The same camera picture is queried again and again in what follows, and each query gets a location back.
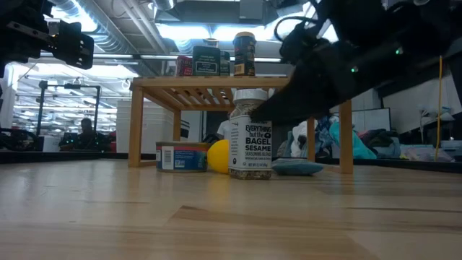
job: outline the wooden shelf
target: wooden shelf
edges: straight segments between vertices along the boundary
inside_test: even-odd
[[[232,89],[280,90],[289,82],[287,77],[142,77],[133,83],[130,120],[130,149],[128,164],[131,167],[153,165],[141,161],[141,133],[143,100],[147,98],[173,112],[173,140],[180,141],[181,111],[232,111]],[[351,101],[341,105],[341,159],[340,171],[353,172]],[[314,118],[308,120],[309,140],[314,140]],[[314,142],[308,153],[314,161]]]
[[[134,87],[170,111],[230,111],[232,88],[268,91],[287,83],[287,77],[143,77],[134,80]]]

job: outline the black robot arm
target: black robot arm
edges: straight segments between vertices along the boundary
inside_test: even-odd
[[[29,58],[40,58],[42,50],[68,65],[92,67],[94,40],[82,34],[80,23],[61,21],[59,33],[49,35],[44,15],[52,17],[52,7],[48,0],[0,1],[0,78],[9,62],[27,63]]]

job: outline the yellow ball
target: yellow ball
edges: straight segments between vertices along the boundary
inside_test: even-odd
[[[228,173],[228,157],[230,151],[230,142],[228,140],[221,140],[207,152],[207,161],[210,168],[219,173]]]

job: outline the table leg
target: table leg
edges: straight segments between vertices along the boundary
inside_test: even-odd
[[[181,111],[174,112],[173,116],[173,141],[181,140]]]
[[[313,117],[310,117],[307,120],[307,142],[308,142],[308,160],[310,162],[315,161],[315,119]]]
[[[128,166],[141,166],[141,134],[143,130],[143,91],[133,88],[131,97],[130,140],[128,149]]]
[[[352,101],[340,105],[340,171],[353,173]]]

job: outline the can label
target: can label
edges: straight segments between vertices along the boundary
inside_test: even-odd
[[[157,147],[157,168],[160,170],[206,170],[205,147]]]
[[[197,72],[205,72],[205,73],[217,73],[217,64],[212,62],[203,62],[197,61],[196,62],[196,71]]]

